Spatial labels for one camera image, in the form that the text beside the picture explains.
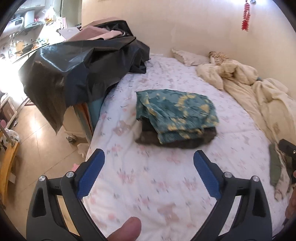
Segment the person's right hand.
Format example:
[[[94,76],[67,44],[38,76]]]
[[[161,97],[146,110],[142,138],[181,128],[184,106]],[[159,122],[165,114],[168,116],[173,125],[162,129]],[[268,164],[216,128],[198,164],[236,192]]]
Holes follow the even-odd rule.
[[[294,215],[295,210],[296,210],[296,187],[293,189],[287,209],[285,210],[285,217],[287,219],[290,219]]]

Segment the person's left hand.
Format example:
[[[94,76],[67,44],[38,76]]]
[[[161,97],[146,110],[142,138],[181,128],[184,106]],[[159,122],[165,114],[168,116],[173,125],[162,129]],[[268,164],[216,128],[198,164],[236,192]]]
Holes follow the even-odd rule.
[[[142,230],[142,222],[137,217],[130,217],[119,229],[114,231],[108,241],[135,241]]]

